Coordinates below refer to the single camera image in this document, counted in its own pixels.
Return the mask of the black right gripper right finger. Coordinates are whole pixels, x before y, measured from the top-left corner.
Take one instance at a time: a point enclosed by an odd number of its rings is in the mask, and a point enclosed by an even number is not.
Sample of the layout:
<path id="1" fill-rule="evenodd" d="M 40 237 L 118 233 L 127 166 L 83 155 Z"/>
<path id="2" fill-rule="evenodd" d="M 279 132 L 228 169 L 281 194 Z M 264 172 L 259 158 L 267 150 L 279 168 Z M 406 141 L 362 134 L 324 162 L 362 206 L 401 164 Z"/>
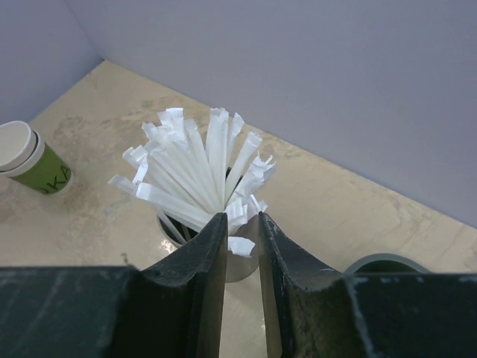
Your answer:
<path id="1" fill-rule="evenodd" d="M 268 356 L 476 355 L 474 274 L 344 274 L 258 223 Z"/>

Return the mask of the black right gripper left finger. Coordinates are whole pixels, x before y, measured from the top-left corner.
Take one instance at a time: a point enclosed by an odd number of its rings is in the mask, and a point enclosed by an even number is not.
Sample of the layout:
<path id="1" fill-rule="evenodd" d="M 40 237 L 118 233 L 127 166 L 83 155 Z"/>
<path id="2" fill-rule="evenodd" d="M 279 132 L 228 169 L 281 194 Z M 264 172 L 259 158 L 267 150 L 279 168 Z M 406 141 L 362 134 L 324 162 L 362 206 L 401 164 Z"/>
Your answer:
<path id="1" fill-rule="evenodd" d="M 3 357 L 217 357 L 227 216 L 147 269 L 1 269 Z"/>

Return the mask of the single white straw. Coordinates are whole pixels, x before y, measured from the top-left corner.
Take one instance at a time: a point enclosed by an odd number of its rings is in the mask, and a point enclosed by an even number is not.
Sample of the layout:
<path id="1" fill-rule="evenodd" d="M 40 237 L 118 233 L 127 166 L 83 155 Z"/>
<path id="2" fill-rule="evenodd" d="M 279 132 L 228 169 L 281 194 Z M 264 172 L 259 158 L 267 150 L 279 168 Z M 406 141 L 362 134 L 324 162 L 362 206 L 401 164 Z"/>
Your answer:
<path id="1" fill-rule="evenodd" d="M 268 205 L 264 201 L 258 201 L 255 195 L 246 198 L 238 197 L 228 204 L 225 213 L 228 223 L 228 251 L 238 257 L 251 258 L 256 243 L 245 237 L 243 231 L 251 220 L 265 212 Z"/>

